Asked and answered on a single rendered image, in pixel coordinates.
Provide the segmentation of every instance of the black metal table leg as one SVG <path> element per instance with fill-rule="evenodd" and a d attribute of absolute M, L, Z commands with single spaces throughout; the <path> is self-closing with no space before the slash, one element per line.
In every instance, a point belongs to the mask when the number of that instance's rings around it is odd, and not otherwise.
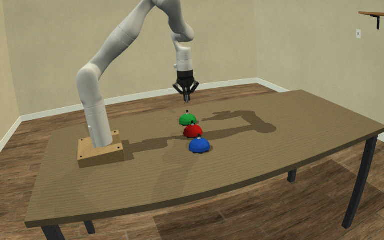
<path fill-rule="evenodd" d="M 296 180 L 296 172 L 297 171 L 298 170 L 295 169 L 295 170 L 288 172 L 288 182 L 293 183 Z"/>
<path fill-rule="evenodd" d="M 66 240 L 59 225 L 42 226 L 41 229 L 47 240 Z"/>
<path fill-rule="evenodd" d="M 92 221 L 84 221 L 84 224 L 85 224 L 85 228 L 86 228 L 88 234 L 95 234 L 96 233 L 95 227 L 94 227 L 94 224 L 92 223 Z"/>
<path fill-rule="evenodd" d="M 352 225 L 356 211 L 362 198 L 364 187 L 366 186 L 368 174 L 370 173 L 372 159 L 374 158 L 378 136 L 374 136 L 365 142 L 364 153 L 362 155 L 360 170 L 358 171 L 356 184 L 354 185 L 352 197 L 346 210 L 342 227 L 348 229 Z"/>

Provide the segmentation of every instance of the wooden base block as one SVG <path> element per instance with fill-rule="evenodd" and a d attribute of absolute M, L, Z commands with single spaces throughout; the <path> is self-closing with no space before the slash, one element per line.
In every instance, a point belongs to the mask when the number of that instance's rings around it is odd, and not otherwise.
<path fill-rule="evenodd" d="M 118 130 L 112 131 L 112 143 L 105 147 L 96 147 L 91 137 L 78 140 L 77 162 L 82 168 L 124 162 L 124 149 Z"/>

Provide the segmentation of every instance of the tabletop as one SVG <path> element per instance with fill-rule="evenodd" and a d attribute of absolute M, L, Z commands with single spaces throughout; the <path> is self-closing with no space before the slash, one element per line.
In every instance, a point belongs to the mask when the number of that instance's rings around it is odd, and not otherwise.
<path fill-rule="evenodd" d="M 197 118 L 211 148 L 189 151 L 180 117 Z M 27 228 L 152 211 L 243 188 L 384 132 L 384 125 L 303 90 L 229 99 L 109 120 L 125 161 L 79 168 L 87 124 L 52 131 Z"/>

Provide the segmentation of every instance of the white baseboard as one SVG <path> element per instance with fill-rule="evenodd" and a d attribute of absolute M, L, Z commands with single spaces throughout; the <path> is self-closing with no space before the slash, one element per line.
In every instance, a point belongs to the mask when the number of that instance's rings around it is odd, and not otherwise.
<path fill-rule="evenodd" d="M 272 89 L 276 92 L 279 92 L 279 93 L 289 92 L 289 90 L 287 90 L 285 88 L 279 87 L 275 84 L 264 81 L 260 78 L 248 78 L 248 79 L 240 79 L 240 80 L 203 83 L 203 84 L 200 84 L 198 86 L 198 90 L 216 89 L 216 88 L 231 87 L 231 86 L 238 86 L 238 85 L 245 85 L 245 84 L 260 84 L 260 85 L 263 85 L 263 86 L 265 86 L 269 89 Z M 168 88 L 168 89 L 163 89 L 163 90 L 148 91 L 148 92 L 143 92 L 143 93 L 138 93 L 138 94 L 109 98 L 109 99 L 105 99 L 104 101 L 105 101 L 105 105 L 112 105 L 112 104 L 126 103 L 126 102 L 130 102 L 130 101 L 134 101 L 134 100 L 172 95 L 172 94 L 176 94 L 176 93 L 177 92 L 174 88 Z M 20 126 L 20 124 L 22 122 L 29 121 L 29 120 L 35 120 L 35 119 L 41 119 L 41 118 L 60 115 L 60 114 L 71 113 L 71 112 L 80 111 L 83 109 L 84 109 L 83 104 L 78 104 L 78 105 L 67 106 L 67 107 L 62 107 L 62 108 L 48 110 L 48 111 L 41 111 L 41 112 L 23 115 L 23 116 L 19 117 L 17 119 L 17 121 L 13 124 L 13 126 L 9 129 L 9 131 L 6 133 L 4 138 L 0 141 L 0 152 L 6 146 L 6 144 L 11 139 L 12 135 L 16 132 L 16 130 L 18 129 L 18 127 Z M 378 136 L 378 139 L 380 141 L 384 142 L 384 133 L 380 134 Z"/>

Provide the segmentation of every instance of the robotic arm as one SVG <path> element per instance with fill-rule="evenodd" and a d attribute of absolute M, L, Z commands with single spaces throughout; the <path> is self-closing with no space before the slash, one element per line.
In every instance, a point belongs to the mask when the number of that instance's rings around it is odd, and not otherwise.
<path fill-rule="evenodd" d="M 177 81 L 173 87 L 184 95 L 184 101 L 188 103 L 190 94 L 199 85 L 194 79 L 191 48 L 180 44 L 190 42 L 195 37 L 193 29 L 184 21 L 180 0 L 142 0 L 115 28 L 98 53 L 78 71 L 76 76 L 78 94 L 84 107 L 94 148 L 106 147 L 113 141 L 104 98 L 100 92 L 100 77 L 111 62 L 138 38 L 144 20 L 154 6 L 168 15 L 168 24 L 172 30 L 171 37 L 177 58 L 177 63 L 174 65 L 177 69 Z"/>

